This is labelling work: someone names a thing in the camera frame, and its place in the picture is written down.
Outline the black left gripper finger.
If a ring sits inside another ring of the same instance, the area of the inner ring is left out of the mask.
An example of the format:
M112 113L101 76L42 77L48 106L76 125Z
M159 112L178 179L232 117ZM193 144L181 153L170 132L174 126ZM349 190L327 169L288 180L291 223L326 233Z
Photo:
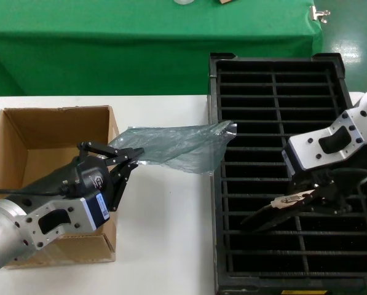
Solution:
M78 143L77 148L79 150L80 158L87 157L89 152L104 156L103 160L106 166L133 162L144 153L144 149L142 147L117 149L91 141Z
M117 211L122 199L125 187L128 183L131 172L138 167L137 163L121 163L115 166L110 176L112 179L113 190L111 200L108 202L109 211Z

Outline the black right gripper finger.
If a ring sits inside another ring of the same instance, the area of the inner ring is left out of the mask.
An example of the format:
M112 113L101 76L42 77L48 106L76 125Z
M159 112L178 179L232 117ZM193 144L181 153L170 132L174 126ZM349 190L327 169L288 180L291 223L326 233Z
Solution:
M347 203L345 198L329 200L321 197L306 201L305 205L300 208L300 211L328 215L344 215L352 212L352 206Z
M314 197L334 197L337 194L337 185L334 181L314 184Z

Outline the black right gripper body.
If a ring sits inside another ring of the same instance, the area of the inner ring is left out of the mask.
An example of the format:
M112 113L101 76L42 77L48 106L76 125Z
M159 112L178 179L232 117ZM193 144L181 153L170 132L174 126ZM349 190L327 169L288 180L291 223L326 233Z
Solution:
M367 147L360 148L345 161L339 163L331 163L316 167L309 170L303 170L298 164L292 148L286 147L282 151L282 156L291 173L291 182L289 191L298 193L312 189L314 184L334 181L337 185L337 194L334 197L322 197L329 200L336 198L345 198L367 179ZM304 200L287 208L287 215L294 216L300 213L300 208L305 205L308 200L321 197L314 197L313 192Z

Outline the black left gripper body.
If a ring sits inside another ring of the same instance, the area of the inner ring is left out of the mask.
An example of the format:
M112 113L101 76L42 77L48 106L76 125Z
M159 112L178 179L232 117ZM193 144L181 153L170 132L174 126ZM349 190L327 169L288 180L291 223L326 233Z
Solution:
M110 219L112 190L103 159L75 157L26 186L22 207L41 229L98 229Z

